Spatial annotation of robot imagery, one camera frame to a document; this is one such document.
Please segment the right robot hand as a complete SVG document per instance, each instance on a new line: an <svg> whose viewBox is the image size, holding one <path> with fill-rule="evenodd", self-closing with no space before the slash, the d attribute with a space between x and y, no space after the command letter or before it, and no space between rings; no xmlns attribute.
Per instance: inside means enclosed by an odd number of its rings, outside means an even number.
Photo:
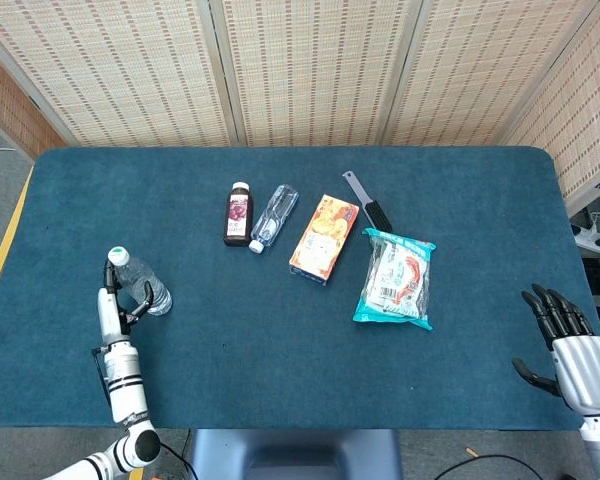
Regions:
<svg viewBox="0 0 600 480"><path fill-rule="evenodd" d="M521 297L530 307L554 367L552 379L533 372L520 358L512 365L531 386L564 400L584 417L600 417L600 335L582 310L538 284Z"/></svg>

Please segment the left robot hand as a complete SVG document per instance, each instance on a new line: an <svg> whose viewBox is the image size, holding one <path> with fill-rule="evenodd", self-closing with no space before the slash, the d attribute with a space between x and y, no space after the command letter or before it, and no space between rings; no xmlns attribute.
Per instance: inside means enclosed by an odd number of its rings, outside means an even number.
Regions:
<svg viewBox="0 0 600 480"><path fill-rule="evenodd" d="M144 298L134 310L128 312L118 304L119 287L115 267L110 260L106 260L103 267L103 286L97 296L100 330L106 347L116 342L128 341L131 327L148 312L154 300L152 286L149 281L145 281Z"/></svg>

